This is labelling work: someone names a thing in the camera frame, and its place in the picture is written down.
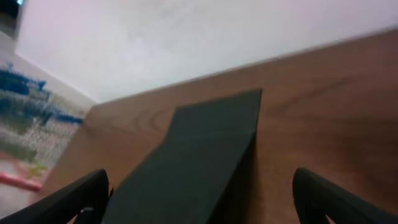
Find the patterned rug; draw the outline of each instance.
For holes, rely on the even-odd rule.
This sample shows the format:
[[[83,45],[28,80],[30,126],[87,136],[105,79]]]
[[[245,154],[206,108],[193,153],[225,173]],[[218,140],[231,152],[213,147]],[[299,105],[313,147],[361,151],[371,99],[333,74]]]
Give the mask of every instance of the patterned rug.
[[[84,112],[45,89],[45,81],[0,62],[0,175],[42,183]],[[0,184],[0,218],[29,204],[31,191]]]

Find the brown wooden surface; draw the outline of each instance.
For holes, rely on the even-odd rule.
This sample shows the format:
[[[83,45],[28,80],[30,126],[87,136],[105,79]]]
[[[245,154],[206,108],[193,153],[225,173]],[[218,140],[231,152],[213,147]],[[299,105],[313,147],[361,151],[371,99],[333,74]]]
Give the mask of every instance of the brown wooden surface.
[[[97,168],[117,187],[164,138],[176,106],[259,87],[247,223],[299,222],[298,167],[398,214],[398,31],[95,106],[39,196]]]

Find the wood grain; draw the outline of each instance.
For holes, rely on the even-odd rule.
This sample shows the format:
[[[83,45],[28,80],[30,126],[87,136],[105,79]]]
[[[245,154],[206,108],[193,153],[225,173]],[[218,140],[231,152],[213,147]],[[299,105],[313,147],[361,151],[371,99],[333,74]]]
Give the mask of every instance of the wood grain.
[[[117,187],[164,138],[176,106],[262,88],[246,223],[298,223],[306,167],[398,214],[398,30],[95,106],[44,195],[93,169]]]

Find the pink object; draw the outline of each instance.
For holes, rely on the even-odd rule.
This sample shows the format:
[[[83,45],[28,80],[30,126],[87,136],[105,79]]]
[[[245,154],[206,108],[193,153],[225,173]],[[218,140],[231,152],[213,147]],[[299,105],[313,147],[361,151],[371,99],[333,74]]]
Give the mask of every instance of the pink object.
[[[11,174],[7,174],[5,172],[0,172],[0,183],[11,185],[14,187],[26,189],[26,190],[31,190],[34,192],[38,192],[39,190],[42,189],[42,184],[32,181],[32,180],[27,180],[21,177],[17,177]]]

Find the white surface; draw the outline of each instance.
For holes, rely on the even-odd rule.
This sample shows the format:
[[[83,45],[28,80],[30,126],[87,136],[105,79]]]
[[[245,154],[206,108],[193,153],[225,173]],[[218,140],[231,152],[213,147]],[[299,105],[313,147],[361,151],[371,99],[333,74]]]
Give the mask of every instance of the white surface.
[[[379,31],[397,0],[29,0],[17,53],[98,102]]]
[[[14,53],[14,41],[11,37],[0,32],[0,65],[4,65],[8,62],[11,62],[14,65],[14,69],[16,71],[32,78],[46,81],[44,86],[46,90],[50,90],[64,97],[85,111],[88,111],[96,103],[91,98],[76,91],[64,82],[61,82],[57,77],[49,75],[43,70],[20,58]]]

